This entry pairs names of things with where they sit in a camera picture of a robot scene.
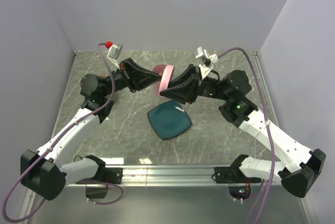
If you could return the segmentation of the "pink cylindrical container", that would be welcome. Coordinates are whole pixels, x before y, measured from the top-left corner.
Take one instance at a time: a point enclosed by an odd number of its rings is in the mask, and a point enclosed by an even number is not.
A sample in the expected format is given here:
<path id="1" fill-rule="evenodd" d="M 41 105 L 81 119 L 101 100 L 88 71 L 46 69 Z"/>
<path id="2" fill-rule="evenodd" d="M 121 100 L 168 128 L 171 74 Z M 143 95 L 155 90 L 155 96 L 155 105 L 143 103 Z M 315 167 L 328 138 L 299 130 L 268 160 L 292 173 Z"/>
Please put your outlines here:
<path id="1" fill-rule="evenodd" d="M 156 74 L 157 80 L 152 85 L 153 93 L 156 97 L 161 97 L 160 92 L 168 87 L 168 74 L 165 72 L 167 65 L 158 64 L 155 65 L 152 69 L 152 72 Z"/>

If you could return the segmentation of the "grey cylindrical container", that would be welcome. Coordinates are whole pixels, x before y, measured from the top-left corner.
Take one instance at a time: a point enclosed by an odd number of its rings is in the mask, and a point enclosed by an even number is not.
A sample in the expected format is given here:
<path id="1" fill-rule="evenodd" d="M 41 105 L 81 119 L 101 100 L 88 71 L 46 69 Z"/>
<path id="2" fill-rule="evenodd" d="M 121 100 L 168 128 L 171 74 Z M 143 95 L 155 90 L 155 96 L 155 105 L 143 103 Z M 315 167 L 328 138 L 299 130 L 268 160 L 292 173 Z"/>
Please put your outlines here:
<path id="1" fill-rule="evenodd" d="M 107 75 L 106 75 L 105 73 L 102 73 L 100 76 L 101 76 L 102 78 L 105 78 L 105 79 L 107 78 Z M 113 96 L 111 96 L 111 94 L 107 94 L 107 95 L 104 96 L 104 98 L 105 98 L 105 99 L 109 99 L 109 98 L 111 98 L 111 100 L 112 100 L 114 103 L 117 103 L 117 101 L 118 101 L 118 94 L 117 94 L 117 92 L 115 92 Z"/>

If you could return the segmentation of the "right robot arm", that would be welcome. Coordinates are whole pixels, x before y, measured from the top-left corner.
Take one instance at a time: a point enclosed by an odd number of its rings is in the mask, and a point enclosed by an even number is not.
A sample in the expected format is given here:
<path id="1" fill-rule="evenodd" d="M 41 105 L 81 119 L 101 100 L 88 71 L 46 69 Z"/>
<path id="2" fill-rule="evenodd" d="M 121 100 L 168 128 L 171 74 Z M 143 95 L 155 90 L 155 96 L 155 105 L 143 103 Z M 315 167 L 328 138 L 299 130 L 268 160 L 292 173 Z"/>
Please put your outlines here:
<path id="1" fill-rule="evenodd" d="M 199 96 L 223 100 L 218 108 L 223 118 L 272 152 L 269 161 L 239 155 L 231 164 L 232 178 L 237 182 L 246 178 L 270 179 L 292 195 L 304 198 L 321 174 L 326 154 L 300 144 L 271 122 L 246 97 L 251 89 L 244 71 L 234 70 L 217 80 L 203 77 L 200 68 L 191 64 L 173 80 L 163 74 L 159 94 L 180 104 L 192 104 Z"/>

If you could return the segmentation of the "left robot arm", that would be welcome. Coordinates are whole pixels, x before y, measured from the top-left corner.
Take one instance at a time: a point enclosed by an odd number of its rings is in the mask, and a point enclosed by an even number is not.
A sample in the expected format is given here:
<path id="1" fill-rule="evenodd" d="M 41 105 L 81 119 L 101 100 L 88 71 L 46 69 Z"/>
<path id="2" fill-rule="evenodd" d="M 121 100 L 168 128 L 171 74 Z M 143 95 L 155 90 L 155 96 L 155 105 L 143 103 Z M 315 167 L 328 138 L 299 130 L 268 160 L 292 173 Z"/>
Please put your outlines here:
<path id="1" fill-rule="evenodd" d="M 123 60 L 120 68 L 107 77 L 83 76 L 80 93 L 84 101 L 74 118 L 37 151 L 22 154 L 21 185 L 46 200 L 53 200 L 69 184 L 88 179 L 93 183 L 104 182 L 106 163 L 100 158 L 88 155 L 66 164 L 67 158 L 110 114 L 115 92 L 124 88 L 140 91 L 160 80 L 161 75 L 140 67 L 131 58 Z"/>

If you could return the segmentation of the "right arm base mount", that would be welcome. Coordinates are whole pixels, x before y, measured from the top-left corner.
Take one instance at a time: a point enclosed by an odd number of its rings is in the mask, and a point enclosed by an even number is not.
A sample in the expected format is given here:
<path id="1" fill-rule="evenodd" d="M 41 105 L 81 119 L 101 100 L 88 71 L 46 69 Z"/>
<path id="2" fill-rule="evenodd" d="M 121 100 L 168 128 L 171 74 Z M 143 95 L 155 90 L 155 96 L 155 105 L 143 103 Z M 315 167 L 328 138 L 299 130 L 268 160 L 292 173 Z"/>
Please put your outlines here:
<path id="1" fill-rule="evenodd" d="M 211 179 L 216 184 L 227 184 L 228 193 L 234 201 L 249 201 L 262 190 L 264 180 L 256 177 L 246 177 L 238 168 L 217 166 Z M 259 184 L 255 194 L 252 194 L 252 184 Z"/>

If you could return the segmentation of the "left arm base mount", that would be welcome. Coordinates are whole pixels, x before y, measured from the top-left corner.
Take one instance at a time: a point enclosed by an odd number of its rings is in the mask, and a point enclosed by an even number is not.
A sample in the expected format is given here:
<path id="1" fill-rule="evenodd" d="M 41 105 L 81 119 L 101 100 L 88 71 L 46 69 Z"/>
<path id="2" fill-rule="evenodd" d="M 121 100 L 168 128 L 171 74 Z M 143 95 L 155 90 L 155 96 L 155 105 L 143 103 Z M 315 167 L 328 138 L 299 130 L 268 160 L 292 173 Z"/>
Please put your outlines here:
<path id="1" fill-rule="evenodd" d="M 87 201 L 94 203 L 96 205 L 109 205 L 118 202 L 122 199 L 124 195 L 124 189 L 120 186 L 122 181 L 123 169 L 117 168 L 107 168 L 102 176 L 97 179 L 87 178 L 83 180 L 85 186 L 85 195 Z M 117 188 L 120 190 L 120 195 L 108 202 L 98 202 L 98 199 L 105 199 L 107 194 L 111 192 L 112 188 Z"/>

